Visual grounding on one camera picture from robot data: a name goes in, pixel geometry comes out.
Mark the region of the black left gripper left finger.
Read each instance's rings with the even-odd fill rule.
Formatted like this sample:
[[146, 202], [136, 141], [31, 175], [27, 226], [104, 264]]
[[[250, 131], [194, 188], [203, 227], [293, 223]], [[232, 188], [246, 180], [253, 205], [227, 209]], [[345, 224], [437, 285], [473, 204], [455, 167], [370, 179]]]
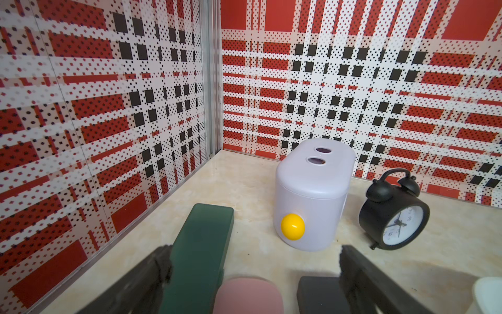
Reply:
[[172, 247], [156, 248], [79, 313], [158, 313], [173, 266]]

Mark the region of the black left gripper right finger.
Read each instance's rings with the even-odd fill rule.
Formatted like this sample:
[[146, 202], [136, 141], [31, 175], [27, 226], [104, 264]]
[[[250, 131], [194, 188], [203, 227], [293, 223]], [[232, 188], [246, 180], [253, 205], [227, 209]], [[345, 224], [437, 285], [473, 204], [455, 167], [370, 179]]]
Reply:
[[339, 282], [351, 313], [430, 313], [351, 245], [342, 246]]

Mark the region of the pink pencil case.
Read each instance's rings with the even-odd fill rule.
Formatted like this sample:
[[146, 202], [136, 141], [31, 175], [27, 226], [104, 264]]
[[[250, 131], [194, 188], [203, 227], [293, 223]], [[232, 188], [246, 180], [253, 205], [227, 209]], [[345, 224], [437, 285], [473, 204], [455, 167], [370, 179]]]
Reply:
[[270, 281], [240, 277], [223, 283], [213, 313], [284, 313], [282, 294]]

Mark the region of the dark grey pencil case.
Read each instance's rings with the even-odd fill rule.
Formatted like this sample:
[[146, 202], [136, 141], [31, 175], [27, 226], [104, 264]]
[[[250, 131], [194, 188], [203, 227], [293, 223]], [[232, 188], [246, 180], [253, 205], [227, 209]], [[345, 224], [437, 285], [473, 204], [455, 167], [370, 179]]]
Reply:
[[300, 313], [350, 313], [338, 277], [301, 277], [297, 300]]

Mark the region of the dark green pencil case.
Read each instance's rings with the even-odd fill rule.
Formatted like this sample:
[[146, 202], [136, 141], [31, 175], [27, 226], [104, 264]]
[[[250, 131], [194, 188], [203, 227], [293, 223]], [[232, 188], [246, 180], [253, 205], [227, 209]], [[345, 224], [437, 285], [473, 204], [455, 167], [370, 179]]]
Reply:
[[193, 206], [171, 251], [172, 274], [160, 313], [212, 313], [224, 277], [234, 209]]

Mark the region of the white storage box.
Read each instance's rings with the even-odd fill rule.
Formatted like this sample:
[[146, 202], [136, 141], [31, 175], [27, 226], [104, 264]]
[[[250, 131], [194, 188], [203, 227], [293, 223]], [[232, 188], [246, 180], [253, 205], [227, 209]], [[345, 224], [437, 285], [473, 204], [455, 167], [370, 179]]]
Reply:
[[502, 314], [502, 280], [500, 277], [478, 279], [472, 289], [473, 302], [466, 314]]

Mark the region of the black alarm clock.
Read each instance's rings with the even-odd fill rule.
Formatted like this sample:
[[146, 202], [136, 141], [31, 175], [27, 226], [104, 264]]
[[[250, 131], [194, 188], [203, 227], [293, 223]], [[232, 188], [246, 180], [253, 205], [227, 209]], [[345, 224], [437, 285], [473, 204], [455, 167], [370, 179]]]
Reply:
[[414, 241], [430, 219], [416, 177], [405, 168], [390, 169], [374, 179], [366, 192], [358, 221], [372, 241], [370, 249], [393, 251]]

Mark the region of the yellow ball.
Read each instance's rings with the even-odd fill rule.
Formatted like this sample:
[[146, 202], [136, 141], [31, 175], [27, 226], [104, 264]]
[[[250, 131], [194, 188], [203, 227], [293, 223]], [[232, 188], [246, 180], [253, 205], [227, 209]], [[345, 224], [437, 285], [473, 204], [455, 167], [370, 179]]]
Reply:
[[286, 239], [297, 241], [305, 234], [305, 222], [297, 214], [287, 214], [281, 221], [281, 231]]

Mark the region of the lilac plastic container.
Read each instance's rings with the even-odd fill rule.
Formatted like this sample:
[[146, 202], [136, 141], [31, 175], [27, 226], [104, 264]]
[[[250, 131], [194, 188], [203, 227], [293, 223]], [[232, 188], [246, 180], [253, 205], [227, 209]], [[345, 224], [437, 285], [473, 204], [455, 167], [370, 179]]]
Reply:
[[[279, 238], [302, 251], [322, 251], [335, 240], [349, 193], [356, 154], [331, 139], [302, 141], [276, 170], [273, 225]], [[287, 214], [305, 222], [305, 234], [290, 241], [281, 231]]]

